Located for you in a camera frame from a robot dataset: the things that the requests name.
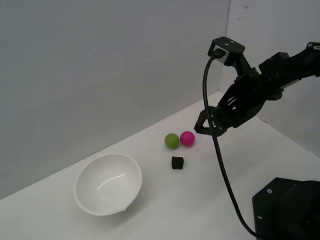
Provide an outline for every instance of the green ball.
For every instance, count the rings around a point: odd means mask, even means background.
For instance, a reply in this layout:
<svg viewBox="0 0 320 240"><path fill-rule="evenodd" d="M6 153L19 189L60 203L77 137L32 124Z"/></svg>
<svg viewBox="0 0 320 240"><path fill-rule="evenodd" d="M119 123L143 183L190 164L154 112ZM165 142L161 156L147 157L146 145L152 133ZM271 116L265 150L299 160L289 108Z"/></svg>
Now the green ball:
<svg viewBox="0 0 320 240"><path fill-rule="evenodd" d="M164 143L170 149L177 149L180 140L177 134L169 133L167 136L165 136Z"/></svg>

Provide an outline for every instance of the black cable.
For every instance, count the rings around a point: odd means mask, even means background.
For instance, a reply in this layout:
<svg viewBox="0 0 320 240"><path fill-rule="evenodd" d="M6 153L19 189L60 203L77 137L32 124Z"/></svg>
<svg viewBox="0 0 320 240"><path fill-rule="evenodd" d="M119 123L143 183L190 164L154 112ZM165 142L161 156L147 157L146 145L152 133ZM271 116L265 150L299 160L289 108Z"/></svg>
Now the black cable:
<svg viewBox="0 0 320 240"><path fill-rule="evenodd" d="M208 123L209 123L209 128L210 128L210 132L212 135L212 139L213 139L213 144L214 144L214 148L215 148L215 152L216 152L216 156L218 158L218 162L219 162L219 166L220 166L220 170L223 176L223 180L226 186L226 189L230 195L232 204L234 206L236 215L238 216L240 222L242 223L242 225L244 226L244 228L255 238L260 239L260 240L264 240L259 234L257 234L256 232L252 231L251 228L246 224L244 218L242 217L242 214L240 212L237 200L235 198L235 195L232 191L227 173L226 173L226 169L225 169L225 165L224 162L222 160L222 156L221 156L221 151L220 151L220 147L219 147L219 143L218 143L218 138L217 135L215 133L215 128L214 128L214 124L210 115L210 111L209 111L209 103L208 103L208 94L207 94L207 78L208 78L208 73L209 73L209 68L211 63L213 62L213 60L215 59L220 59L222 58L224 55L226 54L225 51L223 51L222 49L217 49L213 52L212 57L210 57L210 59L208 60L205 69L204 69L204 73L203 73L203 81L202 81L202 95L203 95L203 102L204 102L204 109L205 109L205 114L206 114L206 118L208 119Z"/></svg>

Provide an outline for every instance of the bowl rim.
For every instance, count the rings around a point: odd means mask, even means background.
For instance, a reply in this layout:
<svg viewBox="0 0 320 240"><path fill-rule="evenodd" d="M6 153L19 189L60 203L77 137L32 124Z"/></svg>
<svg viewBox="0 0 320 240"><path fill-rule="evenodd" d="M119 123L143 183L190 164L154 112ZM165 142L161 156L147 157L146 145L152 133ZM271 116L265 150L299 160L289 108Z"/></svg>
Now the bowl rim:
<svg viewBox="0 0 320 240"><path fill-rule="evenodd" d="M96 211L92 211L92 210L89 210L88 208L86 208L79 200L78 198L78 194L77 194L77 185L78 185L78 180L79 180L79 177L81 176L81 174L83 173L83 171L91 164L93 163L94 161L96 161L97 159L101 158L101 157L104 157L104 156L110 156L110 155L120 155L120 156L123 156L129 160L131 160L134 165L136 166L137 170L138 170L138 174L139 174L139 183L138 183L138 187L137 189L135 190L132 198L130 199L130 201L128 202L127 206L125 207L122 207L122 208L117 208L117 209L113 209L113 210L110 210L110 211L106 211L106 212L96 212ZM73 196L74 196L74 200L76 202L76 204L83 210L85 211L86 213L88 214L91 214L91 215L95 215L95 216L107 216L107 215L112 215L112 214L116 214L118 212L122 212L122 211L125 211L127 209L127 207L135 200L135 198L137 197L140 189L141 189L141 185L142 185L142 171L141 171L141 168L139 166L139 164L137 163L136 160L134 160L131 156L128 156L126 154L123 154L123 153L119 153L119 152L108 152L108 153L102 153L102 154L97 154L97 155L94 155L94 159L91 159L87 164L84 165L84 167L81 169L80 173L77 175L76 179L75 179L75 183L74 183L74 186L73 186Z"/></svg>

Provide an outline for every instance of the white wall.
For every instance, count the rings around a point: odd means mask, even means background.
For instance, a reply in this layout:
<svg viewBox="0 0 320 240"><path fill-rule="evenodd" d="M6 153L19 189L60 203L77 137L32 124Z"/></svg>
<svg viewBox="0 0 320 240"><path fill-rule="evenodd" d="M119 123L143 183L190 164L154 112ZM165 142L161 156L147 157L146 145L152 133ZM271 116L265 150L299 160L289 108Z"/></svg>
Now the white wall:
<svg viewBox="0 0 320 240"><path fill-rule="evenodd" d="M319 0L231 0L227 36L246 47L252 67L277 52L293 56L308 42L320 42ZM225 92L236 78L223 67ZM286 88L282 99L267 102L258 116L269 125L320 157L320 78L309 77Z"/></svg>
<svg viewBox="0 0 320 240"><path fill-rule="evenodd" d="M0 0L0 199L199 101L228 6Z"/></svg>

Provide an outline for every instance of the magenta ball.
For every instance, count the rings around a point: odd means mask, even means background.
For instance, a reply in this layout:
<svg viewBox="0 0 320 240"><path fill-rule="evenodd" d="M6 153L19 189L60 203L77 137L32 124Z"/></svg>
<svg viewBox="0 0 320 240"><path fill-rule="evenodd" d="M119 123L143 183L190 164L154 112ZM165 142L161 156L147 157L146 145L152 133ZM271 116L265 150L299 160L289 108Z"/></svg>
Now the magenta ball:
<svg viewBox="0 0 320 240"><path fill-rule="evenodd" d="M196 140L195 135L190 131L184 131L180 136L180 142L187 147L192 146L195 140Z"/></svg>

